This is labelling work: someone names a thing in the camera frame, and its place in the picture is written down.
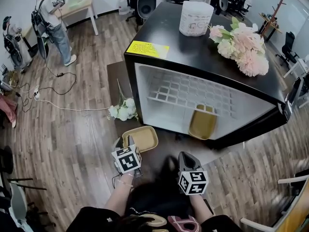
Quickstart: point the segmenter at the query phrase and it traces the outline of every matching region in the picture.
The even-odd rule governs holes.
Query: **black pants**
[[[214,7],[216,10],[216,15],[219,15],[221,12],[220,8],[220,0],[211,0],[211,6]]]

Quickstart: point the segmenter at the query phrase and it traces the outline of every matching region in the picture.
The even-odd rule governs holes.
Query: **blue jeans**
[[[61,24],[53,29],[49,29],[48,35],[61,53],[64,64],[69,63],[71,60],[70,42]]]

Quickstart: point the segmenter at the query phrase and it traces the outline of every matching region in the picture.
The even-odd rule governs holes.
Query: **tan tray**
[[[124,147],[128,147],[128,136],[131,135],[140,152],[157,147],[159,140],[153,127],[143,126],[126,131],[123,135]]]
[[[198,109],[204,110],[204,105],[197,105]],[[206,106],[206,111],[212,112],[212,107]],[[211,137],[216,125],[217,116],[212,114],[194,111],[190,127],[189,135],[200,140],[207,140]]]

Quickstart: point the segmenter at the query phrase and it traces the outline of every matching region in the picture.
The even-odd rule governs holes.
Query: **white t-shirt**
[[[37,9],[39,9],[41,1],[42,0],[38,0],[38,2],[37,2]],[[52,2],[50,0],[44,0],[39,12],[41,13],[43,19],[46,22],[49,22],[53,27],[56,27],[61,22],[58,20],[57,16],[55,16],[54,14],[50,14],[49,13],[53,9],[54,9],[54,6],[53,6]]]

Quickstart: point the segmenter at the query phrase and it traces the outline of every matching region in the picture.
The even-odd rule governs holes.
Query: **yellow sticky note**
[[[166,58],[169,46],[143,41],[133,41],[126,52],[147,55],[156,58]]]

